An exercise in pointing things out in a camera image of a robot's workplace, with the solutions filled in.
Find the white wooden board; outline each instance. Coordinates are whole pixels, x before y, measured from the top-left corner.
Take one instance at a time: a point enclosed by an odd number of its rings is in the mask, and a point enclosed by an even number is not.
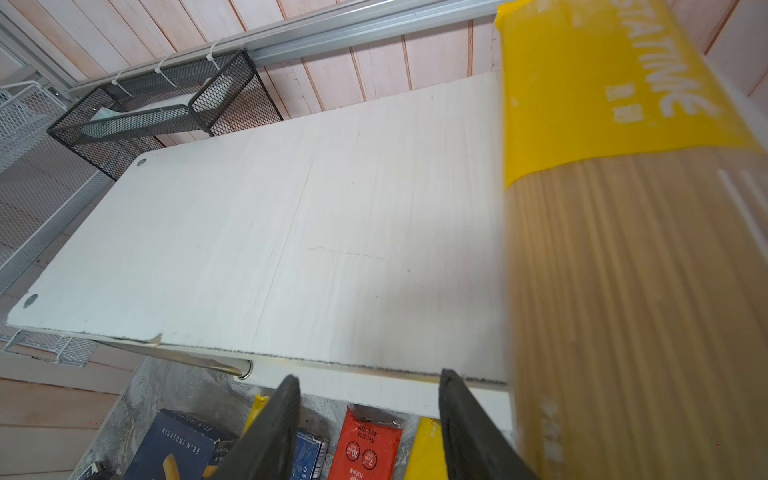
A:
[[[491,72],[145,154],[8,322],[505,381],[501,105]]]

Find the red package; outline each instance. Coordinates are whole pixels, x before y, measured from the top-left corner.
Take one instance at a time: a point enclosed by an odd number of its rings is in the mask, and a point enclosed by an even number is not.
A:
[[[389,480],[402,430],[361,420],[347,408],[328,480]]]

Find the white wire rack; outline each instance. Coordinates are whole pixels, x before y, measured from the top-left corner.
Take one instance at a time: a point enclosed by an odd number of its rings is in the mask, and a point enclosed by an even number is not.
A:
[[[0,87],[0,294],[111,180],[46,132],[67,108],[34,81]],[[97,344],[0,321],[2,351],[84,366]],[[23,346],[55,358],[15,351]]]

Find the metal screw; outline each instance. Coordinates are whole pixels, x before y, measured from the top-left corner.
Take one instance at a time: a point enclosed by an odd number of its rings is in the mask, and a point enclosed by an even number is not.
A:
[[[27,308],[28,306],[32,305],[37,299],[38,299],[37,293],[30,295],[29,298],[27,298],[27,300],[24,301],[24,308]]]

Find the gray marble surface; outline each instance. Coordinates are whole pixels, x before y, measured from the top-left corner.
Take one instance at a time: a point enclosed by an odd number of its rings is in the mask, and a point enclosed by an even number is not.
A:
[[[223,373],[144,357],[74,472],[78,475],[91,462],[107,461],[120,478],[159,409],[188,412],[212,425],[239,434],[245,426],[253,397],[269,395],[271,392],[269,389],[238,382]],[[301,403],[300,426],[330,441],[320,477],[327,478],[347,404],[308,395],[302,395]],[[375,415],[382,413],[369,412],[368,416],[374,418]],[[392,473],[392,478],[400,479],[406,473],[419,417],[399,412],[384,412],[384,415],[395,419],[403,427]]]

